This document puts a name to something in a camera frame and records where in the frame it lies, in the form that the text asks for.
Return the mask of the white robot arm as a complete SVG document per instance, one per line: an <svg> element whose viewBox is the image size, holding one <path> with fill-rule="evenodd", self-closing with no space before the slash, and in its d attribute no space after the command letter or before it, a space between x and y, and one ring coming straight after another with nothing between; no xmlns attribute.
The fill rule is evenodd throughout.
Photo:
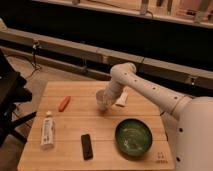
<svg viewBox="0 0 213 171"><path fill-rule="evenodd" d="M136 75L133 63L113 66L103 93L109 108L128 86L179 121L176 171L213 171L213 97L191 98Z"/></svg>

